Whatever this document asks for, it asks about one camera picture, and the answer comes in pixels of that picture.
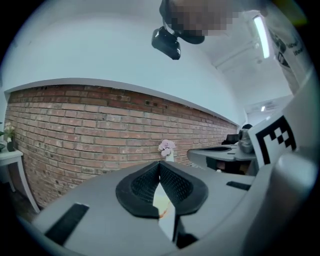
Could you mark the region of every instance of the gray plastic surface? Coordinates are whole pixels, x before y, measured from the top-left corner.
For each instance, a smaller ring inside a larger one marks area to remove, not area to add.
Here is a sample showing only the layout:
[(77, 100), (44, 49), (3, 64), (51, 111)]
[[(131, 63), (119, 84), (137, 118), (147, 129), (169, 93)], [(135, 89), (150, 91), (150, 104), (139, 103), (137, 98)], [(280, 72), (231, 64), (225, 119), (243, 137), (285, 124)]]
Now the gray plastic surface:
[[(219, 152), (219, 151), (207, 151), (199, 149), (191, 149), (187, 152), (188, 159), (200, 166), (201, 168), (205, 170), (212, 170), (207, 166), (207, 158), (211, 158), (214, 160), (220, 160), (225, 162), (235, 162), (235, 161), (252, 161), (256, 159), (256, 155), (254, 153), (247, 154), (240, 150), (238, 145), (228, 145), (228, 147), (231, 147), (230, 151), (227, 152)], [(252, 173), (257, 173), (258, 169), (251, 170)]]
[(159, 255), (178, 250), (160, 229), (157, 219), (138, 218), (118, 202), (116, 186), (125, 176), (148, 165), (141, 164), (92, 178), (72, 189), (32, 222), (45, 233), (74, 203), (89, 210), (64, 247), (88, 256)]
[(187, 233), (203, 238), (218, 226), (238, 205), (248, 191), (227, 186), (228, 182), (251, 185), (255, 177), (230, 173), (212, 172), (198, 168), (181, 166), (175, 162), (168, 164), (202, 180), (209, 189), (208, 198), (196, 214), (180, 217)]
[[(147, 164), (93, 178), (48, 206), (34, 220), (45, 233), (73, 204), (90, 206), (65, 247), (84, 255), (257, 255), (296, 213), (318, 175), (318, 150), (286, 153), (263, 166), (256, 177), (216, 173), (170, 162), (201, 179), (209, 195), (197, 213), (181, 217), (187, 233), (199, 240), (177, 249), (157, 220), (129, 214), (118, 203), (115, 188), (126, 175)], [(251, 184), (248, 191), (226, 186)]]

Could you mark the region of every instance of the white desk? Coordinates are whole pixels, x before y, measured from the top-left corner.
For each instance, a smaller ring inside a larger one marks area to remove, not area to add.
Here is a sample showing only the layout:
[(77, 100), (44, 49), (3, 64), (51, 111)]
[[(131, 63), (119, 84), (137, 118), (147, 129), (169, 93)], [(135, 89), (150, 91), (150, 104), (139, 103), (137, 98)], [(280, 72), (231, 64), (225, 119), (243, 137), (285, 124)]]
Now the white desk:
[[(30, 203), (33, 206), (33, 209), (38, 214), (38, 213), (40, 213), (40, 210), (39, 210), (39, 207), (37, 206), (36, 201), (35, 201), (33, 195), (31, 194), (31, 191), (29, 189), (26, 175), (25, 175), (25, 171), (24, 171), (24, 166), (22, 164), (22, 159), (21, 159), (22, 156), (23, 156), (23, 153), (19, 150), (15, 150), (14, 152), (9, 152), (7, 148), (4, 148), (0, 152), (0, 167), (7, 166), (7, 165), (13, 164), (13, 163), (18, 164), (19, 175), (20, 175), (20, 178), (22, 181), (23, 188), (26, 192), (28, 199), (30, 200)], [(11, 178), (10, 178), (10, 175), (8, 175), (8, 178), (9, 178), (10, 187), (11, 187), (12, 191), (14, 192), (15, 187), (14, 187), (14, 184), (13, 184)]]

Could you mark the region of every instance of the camera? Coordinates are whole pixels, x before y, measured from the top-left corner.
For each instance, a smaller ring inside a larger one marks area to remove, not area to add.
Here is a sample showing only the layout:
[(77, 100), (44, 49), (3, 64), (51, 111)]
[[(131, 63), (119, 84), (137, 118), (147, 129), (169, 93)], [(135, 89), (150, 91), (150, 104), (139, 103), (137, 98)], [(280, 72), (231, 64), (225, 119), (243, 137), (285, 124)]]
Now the camera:
[(179, 60), (181, 57), (178, 38), (166, 30), (164, 26), (153, 32), (151, 44), (173, 60)]
[[(172, 17), (169, 0), (162, 0), (159, 11), (163, 19), (163, 26), (156, 29), (152, 34), (151, 44), (155, 49), (173, 60), (179, 60), (181, 49), (178, 38), (182, 38), (193, 45), (198, 45), (205, 41), (204, 36), (196, 36), (192, 31), (183, 30), (182, 25), (178, 24), (177, 19)], [(166, 24), (174, 31), (173, 34), (167, 30)]]

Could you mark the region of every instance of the fluorescent light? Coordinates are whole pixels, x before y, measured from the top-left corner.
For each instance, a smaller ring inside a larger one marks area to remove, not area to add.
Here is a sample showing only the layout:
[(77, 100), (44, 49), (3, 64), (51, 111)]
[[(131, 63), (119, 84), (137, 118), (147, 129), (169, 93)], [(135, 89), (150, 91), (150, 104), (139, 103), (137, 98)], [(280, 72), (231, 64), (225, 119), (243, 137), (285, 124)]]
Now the fluorescent light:
[(268, 44), (268, 38), (266, 33), (265, 25), (262, 21), (262, 18), (260, 16), (256, 16), (253, 18), (253, 21), (255, 23), (256, 29), (258, 30), (259, 37), (261, 40), (262, 50), (263, 50), (263, 57), (266, 59), (270, 56), (270, 49)]

